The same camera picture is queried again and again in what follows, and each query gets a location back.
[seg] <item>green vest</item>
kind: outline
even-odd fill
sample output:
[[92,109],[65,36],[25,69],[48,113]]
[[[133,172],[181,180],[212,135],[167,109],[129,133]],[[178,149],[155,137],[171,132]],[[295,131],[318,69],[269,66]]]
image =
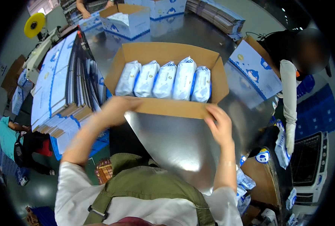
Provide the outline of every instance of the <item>green vest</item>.
[[214,226],[215,221],[202,194],[192,185],[168,171],[150,167],[156,164],[142,157],[118,153],[111,157],[113,177],[106,183],[93,204],[84,224],[101,223],[108,218],[108,208],[114,197],[135,197],[143,200],[160,198],[186,199],[196,207],[200,226]]

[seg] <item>glove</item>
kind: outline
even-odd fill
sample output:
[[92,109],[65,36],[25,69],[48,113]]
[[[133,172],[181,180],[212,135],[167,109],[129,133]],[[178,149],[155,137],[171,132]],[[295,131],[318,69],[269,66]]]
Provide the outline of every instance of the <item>glove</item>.
[[291,155],[294,151],[294,136],[296,134],[296,125],[286,124],[285,125],[285,147],[287,148],[287,153]]

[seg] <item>yellow tape roll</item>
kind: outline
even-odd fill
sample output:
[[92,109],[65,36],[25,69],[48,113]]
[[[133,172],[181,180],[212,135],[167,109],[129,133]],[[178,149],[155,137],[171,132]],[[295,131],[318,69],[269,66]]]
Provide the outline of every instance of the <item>yellow tape roll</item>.
[[35,37],[43,28],[45,17],[43,13],[33,14],[24,26],[24,33],[28,38]]

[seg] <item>metal table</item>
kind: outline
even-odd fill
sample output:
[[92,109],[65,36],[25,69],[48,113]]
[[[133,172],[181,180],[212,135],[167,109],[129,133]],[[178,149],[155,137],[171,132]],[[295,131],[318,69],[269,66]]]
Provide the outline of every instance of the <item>metal table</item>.
[[[106,75],[118,48],[123,42],[129,41],[107,32],[86,32],[85,35],[102,74]],[[223,62],[228,61],[236,48],[226,34],[193,13],[151,21],[151,32],[134,42],[141,41],[199,46],[220,53]],[[229,69],[228,62],[225,68],[228,80],[238,76],[237,72]],[[274,97],[250,109],[241,100],[241,95],[246,95],[246,92],[231,90],[218,104],[233,122],[237,163],[242,156],[248,156],[251,142],[258,130],[268,124],[274,111]],[[125,117],[146,150],[162,168],[178,174],[200,192],[211,194],[220,149],[203,120],[135,112],[129,112]]]

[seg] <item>flattened cardboard stack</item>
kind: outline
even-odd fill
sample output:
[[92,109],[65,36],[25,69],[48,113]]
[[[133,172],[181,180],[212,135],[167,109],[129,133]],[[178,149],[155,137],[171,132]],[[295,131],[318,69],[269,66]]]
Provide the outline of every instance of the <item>flattened cardboard stack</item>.
[[[87,59],[77,31],[46,54],[35,87],[31,125],[33,132],[56,139],[56,156],[64,153],[93,111],[100,110],[106,100],[103,82],[97,64]],[[105,133],[99,139],[108,142]]]
[[228,35],[240,33],[245,22],[245,19],[235,12],[211,0],[188,0],[186,9],[211,22]]

